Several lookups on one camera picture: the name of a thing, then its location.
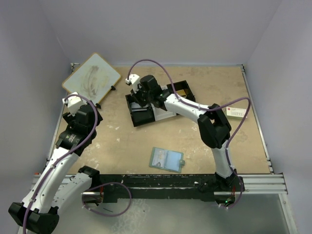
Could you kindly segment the green leather card holder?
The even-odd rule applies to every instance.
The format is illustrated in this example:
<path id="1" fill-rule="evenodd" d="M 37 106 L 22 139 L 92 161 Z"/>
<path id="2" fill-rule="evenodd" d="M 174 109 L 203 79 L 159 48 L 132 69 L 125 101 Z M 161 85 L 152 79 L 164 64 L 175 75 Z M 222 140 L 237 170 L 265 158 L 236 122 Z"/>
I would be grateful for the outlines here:
<path id="1" fill-rule="evenodd" d="M 152 149 L 151 157 L 149 161 L 149 167 L 164 170 L 164 171 L 169 171 L 169 172 L 181 173 L 182 167 L 185 165 L 185 161 L 183 159 L 184 154 L 182 152 L 164 149 L 167 151 L 167 157 L 166 157 L 166 161 L 164 164 L 164 168 L 153 167 L 151 163 L 152 163 L 153 153 L 156 148 L 157 147 L 154 147 Z"/>

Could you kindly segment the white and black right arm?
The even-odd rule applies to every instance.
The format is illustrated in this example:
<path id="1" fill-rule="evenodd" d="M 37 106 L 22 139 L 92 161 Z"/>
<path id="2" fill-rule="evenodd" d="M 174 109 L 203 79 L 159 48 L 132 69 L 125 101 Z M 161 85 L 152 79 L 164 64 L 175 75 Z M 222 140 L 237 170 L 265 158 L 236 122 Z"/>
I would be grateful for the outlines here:
<path id="1" fill-rule="evenodd" d="M 201 140 L 213 153 L 219 189 L 229 190 L 233 187 L 235 179 L 243 186 L 230 157 L 232 128 L 219 105 L 207 106 L 188 100 L 176 92 L 174 85 L 172 91 L 163 89 L 152 75 L 140 78 L 136 74 L 130 74 L 125 82 L 132 87 L 131 96 L 141 107 L 152 104 L 156 108 L 179 114 L 198 124 Z"/>

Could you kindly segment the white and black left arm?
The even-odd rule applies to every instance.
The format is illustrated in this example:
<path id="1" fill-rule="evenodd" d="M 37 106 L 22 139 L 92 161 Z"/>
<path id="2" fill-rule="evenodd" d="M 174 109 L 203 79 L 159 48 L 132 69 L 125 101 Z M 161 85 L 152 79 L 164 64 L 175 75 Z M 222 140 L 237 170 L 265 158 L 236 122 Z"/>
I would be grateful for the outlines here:
<path id="1" fill-rule="evenodd" d="M 96 137 L 95 127 L 102 121 L 92 104 L 82 105 L 74 116 L 65 113 L 63 117 L 68 126 L 59 135 L 48 165 L 22 202 L 14 202 L 9 207 L 9 214 L 23 228 L 23 233 L 52 233 L 60 214 L 75 196 L 87 189 L 95 191 L 100 187 L 100 179 L 95 176 L 99 172 L 89 167 L 61 187 L 69 169 Z"/>

